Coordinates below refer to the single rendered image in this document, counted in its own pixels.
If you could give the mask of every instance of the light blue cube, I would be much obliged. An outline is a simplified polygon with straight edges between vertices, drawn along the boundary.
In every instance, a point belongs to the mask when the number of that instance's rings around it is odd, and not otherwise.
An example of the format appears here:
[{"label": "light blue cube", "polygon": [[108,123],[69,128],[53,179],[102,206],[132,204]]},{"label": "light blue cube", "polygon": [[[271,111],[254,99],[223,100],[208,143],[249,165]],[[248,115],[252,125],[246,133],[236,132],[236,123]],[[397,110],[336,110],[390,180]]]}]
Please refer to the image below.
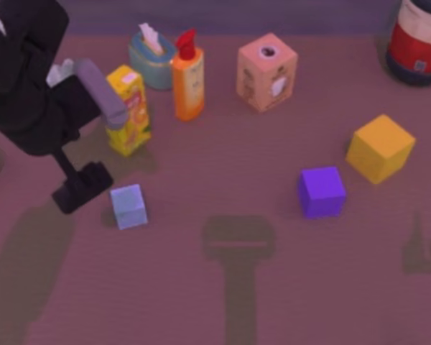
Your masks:
[{"label": "light blue cube", "polygon": [[111,190],[113,212],[120,230],[146,224],[147,212],[139,185]]}]

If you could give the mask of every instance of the gray pad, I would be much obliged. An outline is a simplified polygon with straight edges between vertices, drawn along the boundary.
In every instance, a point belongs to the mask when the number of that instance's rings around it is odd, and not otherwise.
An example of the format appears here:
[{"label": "gray pad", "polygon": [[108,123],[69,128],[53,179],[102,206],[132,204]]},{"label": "gray pad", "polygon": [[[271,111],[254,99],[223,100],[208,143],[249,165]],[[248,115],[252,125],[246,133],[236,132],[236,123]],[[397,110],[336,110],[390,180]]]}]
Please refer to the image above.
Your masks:
[{"label": "gray pad", "polygon": [[128,120],[128,109],[99,68],[93,61],[81,59],[75,62],[74,73],[102,111],[106,126],[121,129]]}]

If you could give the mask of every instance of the table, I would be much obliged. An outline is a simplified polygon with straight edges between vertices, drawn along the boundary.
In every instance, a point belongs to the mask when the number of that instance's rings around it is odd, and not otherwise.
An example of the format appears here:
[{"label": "table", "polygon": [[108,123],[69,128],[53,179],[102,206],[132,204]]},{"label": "table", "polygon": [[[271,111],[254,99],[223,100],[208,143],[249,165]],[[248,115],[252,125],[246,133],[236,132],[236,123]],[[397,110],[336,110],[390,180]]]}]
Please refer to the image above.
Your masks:
[{"label": "table", "polygon": [[[119,157],[99,122],[67,147],[78,167],[104,161],[116,187],[140,183],[150,219],[140,229],[116,229],[107,193],[59,214],[56,164],[0,135],[1,344],[224,344],[224,275],[204,255],[202,231],[230,215],[274,230],[274,253],[256,268],[258,344],[431,344],[431,275],[406,275],[401,258],[415,212],[431,239],[431,88],[392,80],[373,37],[283,37],[300,54],[295,94],[256,114],[234,83],[237,48],[253,38],[198,38],[207,80],[198,120],[179,122],[172,94],[148,91],[146,149]],[[60,57],[90,57],[109,73],[127,63],[128,39],[68,37]],[[344,153],[381,113],[418,141],[405,168],[373,186]],[[339,218],[308,221],[297,176],[325,165],[340,169],[348,202]]]}]

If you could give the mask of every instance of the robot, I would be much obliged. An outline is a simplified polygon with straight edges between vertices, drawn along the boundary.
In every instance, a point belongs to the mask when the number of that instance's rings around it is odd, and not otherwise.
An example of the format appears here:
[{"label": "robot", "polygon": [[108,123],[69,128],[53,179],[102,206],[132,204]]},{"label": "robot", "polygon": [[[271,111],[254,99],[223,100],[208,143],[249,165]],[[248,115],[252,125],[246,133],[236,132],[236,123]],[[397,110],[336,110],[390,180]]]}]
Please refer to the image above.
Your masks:
[{"label": "robot", "polygon": [[69,24],[56,0],[0,0],[0,132],[32,156],[52,155],[67,176],[52,198],[69,214],[113,185],[101,162],[77,171],[62,148],[102,115],[120,129],[127,109],[90,60],[54,65]]}]

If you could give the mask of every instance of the orange lotion bottle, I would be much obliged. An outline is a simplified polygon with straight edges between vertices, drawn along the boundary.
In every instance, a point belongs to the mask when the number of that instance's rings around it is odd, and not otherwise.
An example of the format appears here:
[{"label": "orange lotion bottle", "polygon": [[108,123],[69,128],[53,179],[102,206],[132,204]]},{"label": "orange lotion bottle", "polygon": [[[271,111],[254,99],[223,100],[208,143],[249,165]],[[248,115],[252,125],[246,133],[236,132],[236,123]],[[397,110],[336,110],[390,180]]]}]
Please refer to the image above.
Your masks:
[{"label": "orange lotion bottle", "polygon": [[204,108],[204,53],[195,47],[195,35],[192,29],[179,37],[172,59],[175,112],[182,121],[193,120]]}]

